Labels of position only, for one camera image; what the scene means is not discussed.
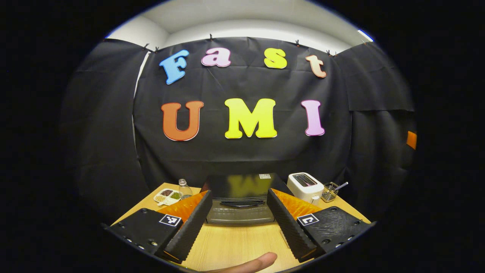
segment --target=finger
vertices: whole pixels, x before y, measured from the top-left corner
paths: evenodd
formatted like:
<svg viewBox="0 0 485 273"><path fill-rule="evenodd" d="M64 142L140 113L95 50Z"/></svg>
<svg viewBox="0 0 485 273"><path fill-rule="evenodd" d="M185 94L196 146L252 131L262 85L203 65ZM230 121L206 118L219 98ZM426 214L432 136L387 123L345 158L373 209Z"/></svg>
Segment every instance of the finger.
<svg viewBox="0 0 485 273"><path fill-rule="evenodd" d="M263 262L254 259L252 261L245 262L237 266L226 268L220 271L220 273L255 273L262 269Z"/></svg>
<svg viewBox="0 0 485 273"><path fill-rule="evenodd" d="M276 255L276 253L268 252L244 264L224 269L205 271L205 273L255 273L273 265L277 257L278 255Z"/></svg>
<svg viewBox="0 0 485 273"><path fill-rule="evenodd" d="M268 252L266 254L263 254L261 257L258 258L258 260L260 260L263 263L262 268L260 270L263 270L267 267L272 266L272 264L275 263L276 258L278 258L278 255L276 255L276 253L273 253L273 252Z"/></svg>

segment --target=straw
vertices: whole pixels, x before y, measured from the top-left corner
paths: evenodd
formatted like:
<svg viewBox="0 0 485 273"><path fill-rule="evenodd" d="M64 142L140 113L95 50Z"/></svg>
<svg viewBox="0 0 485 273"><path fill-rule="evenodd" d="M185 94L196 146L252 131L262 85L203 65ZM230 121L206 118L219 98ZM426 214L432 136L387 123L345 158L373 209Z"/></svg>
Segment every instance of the straw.
<svg viewBox="0 0 485 273"><path fill-rule="evenodd" d="M334 191L337 191L337 190L339 190L339 189L341 189L341 188L345 187L345 186L346 186L346 185L348 185L348 184L349 184L349 182L345 182L345 183L343 183L342 185L340 185L340 186L336 187Z"/></svg>

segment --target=glass bottle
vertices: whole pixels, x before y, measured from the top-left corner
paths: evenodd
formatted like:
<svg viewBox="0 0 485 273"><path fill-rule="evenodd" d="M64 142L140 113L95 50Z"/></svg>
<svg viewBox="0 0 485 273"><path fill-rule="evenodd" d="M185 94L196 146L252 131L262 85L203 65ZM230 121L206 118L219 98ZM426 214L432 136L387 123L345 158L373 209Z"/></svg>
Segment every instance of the glass bottle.
<svg viewBox="0 0 485 273"><path fill-rule="evenodd" d="M193 195L192 190L187 185L187 181L185 181L185 179L183 178L178 180L178 191L180 192L181 200L191 197Z"/></svg>

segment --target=wooden table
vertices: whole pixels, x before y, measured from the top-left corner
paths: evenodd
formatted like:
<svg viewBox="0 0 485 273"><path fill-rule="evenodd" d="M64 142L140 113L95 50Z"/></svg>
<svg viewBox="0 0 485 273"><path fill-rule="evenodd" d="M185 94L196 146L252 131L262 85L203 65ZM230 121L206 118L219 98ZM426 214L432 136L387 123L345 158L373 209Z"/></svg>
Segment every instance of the wooden table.
<svg viewBox="0 0 485 273"><path fill-rule="evenodd" d="M157 202L153 200L155 194L163 188L178 190L178 185L161 184L160 187L146 196L113 224L143 207L152 210L159 210L165 207L165 205L158 206ZM191 187L191 189L194 194L200 192L200 188ZM370 223L364 215L339 196L330 203L325 203L322 199L319 200L317 206L322 209L337 206L363 222ZM197 271L226 268L245 263L266 252L276 253L278 259L272 266L259 271L261 273L274 273L302 264L291 253L276 222L246 227L229 227L205 223L200 229L189 256L182 262L182 266Z"/></svg>

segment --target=white ceiling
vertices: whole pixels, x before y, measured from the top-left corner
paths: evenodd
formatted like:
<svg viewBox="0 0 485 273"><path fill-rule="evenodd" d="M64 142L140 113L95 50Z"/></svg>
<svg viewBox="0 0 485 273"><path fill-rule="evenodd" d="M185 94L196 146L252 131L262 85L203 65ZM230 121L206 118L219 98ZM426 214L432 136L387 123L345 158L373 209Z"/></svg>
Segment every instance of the white ceiling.
<svg viewBox="0 0 485 273"><path fill-rule="evenodd" d="M141 15L169 34L218 21L260 19L306 27L351 46L367 41L357 32L357 27L306 0L171 0Z"/></svg>

